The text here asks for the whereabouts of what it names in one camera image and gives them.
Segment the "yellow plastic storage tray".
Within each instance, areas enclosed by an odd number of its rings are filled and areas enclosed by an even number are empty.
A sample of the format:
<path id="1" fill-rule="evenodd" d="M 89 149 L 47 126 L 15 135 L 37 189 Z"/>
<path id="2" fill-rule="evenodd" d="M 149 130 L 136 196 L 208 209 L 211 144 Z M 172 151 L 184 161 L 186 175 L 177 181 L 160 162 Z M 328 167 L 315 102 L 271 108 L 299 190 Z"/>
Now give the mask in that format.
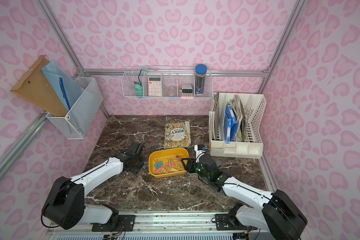
<path id="1" fill-rule="evenodd" d="M 189 153 L 185 148 L 155 151 L 149 156 L 149 172 L 157 178 L 166 178 L 187 173 Z"/>

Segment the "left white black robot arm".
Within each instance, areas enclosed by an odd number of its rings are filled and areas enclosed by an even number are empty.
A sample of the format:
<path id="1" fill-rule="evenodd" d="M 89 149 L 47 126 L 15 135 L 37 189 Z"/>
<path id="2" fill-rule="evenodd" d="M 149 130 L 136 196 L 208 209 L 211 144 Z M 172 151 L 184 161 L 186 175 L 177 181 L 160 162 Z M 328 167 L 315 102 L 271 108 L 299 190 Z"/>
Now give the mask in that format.
<path id="1" fill-rule="evenodd" d="M 135 216 L 120 216 L 110 206 L 85 203 L 86 196 L 103 182 L 123 172 L 137 174 L 143 167 L 145 146 L 136 142 L 100 165 L 74 177 L 55 180 L 42 208 L 41 219 L 51 220 L 56 227 L 69 230 L 90 224 L 93 232 L 130 232 Z"/>

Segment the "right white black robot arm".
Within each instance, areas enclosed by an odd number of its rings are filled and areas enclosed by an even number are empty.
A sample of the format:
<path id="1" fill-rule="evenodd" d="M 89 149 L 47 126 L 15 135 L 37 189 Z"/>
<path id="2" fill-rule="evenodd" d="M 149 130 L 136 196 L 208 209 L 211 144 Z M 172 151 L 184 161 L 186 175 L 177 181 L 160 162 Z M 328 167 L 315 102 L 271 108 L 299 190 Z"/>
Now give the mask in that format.
<path id="1" fill-rule="evenodd" d="M 301 239 L 308 220 L 285 192 L 263 191 L 221 171 L 204 145 L 196 145 L 195 152 L 194 159 L 181 160 L 183 167 L 215 192 L 241 201 L 230 210 L 234 223 L 267 231 L 276 240 Z"/>

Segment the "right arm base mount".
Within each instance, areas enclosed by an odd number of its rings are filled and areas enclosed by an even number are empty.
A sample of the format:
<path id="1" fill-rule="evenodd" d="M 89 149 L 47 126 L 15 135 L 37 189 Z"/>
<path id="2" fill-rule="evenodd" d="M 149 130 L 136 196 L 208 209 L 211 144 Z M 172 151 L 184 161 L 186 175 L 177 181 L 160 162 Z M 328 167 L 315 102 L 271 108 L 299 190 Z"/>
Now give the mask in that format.
<path id="1" fill-rule="evenodd" d="M 245 226 L 242 225 L 236 214 L 240 207 L 247 207 L 244 204 L 237 203 L 235 206 L 227 213 L 227 214 L 215 214 L 215 216 L 211 219 L 212 223 L 216 224 L 216 228 L 218 231 L 228 231 L 228 230 L 245 230 L 247 232 L 257 230 L 258 228 L 253 226 Z"/>

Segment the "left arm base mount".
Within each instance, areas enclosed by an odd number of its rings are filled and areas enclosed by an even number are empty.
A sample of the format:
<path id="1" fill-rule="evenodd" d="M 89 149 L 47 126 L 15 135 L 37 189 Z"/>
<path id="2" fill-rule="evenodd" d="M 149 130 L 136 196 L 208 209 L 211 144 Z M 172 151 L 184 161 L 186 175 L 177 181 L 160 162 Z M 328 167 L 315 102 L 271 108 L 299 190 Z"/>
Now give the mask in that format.
<path id="1" fill-rule="evenodd" d="M 132 232 L 135 224 L 136 215 L 120 215 L 115 208 L 104 205 L 112 211 L 110 219 L 105 224 L 92 224 L 92 232 Z"/>

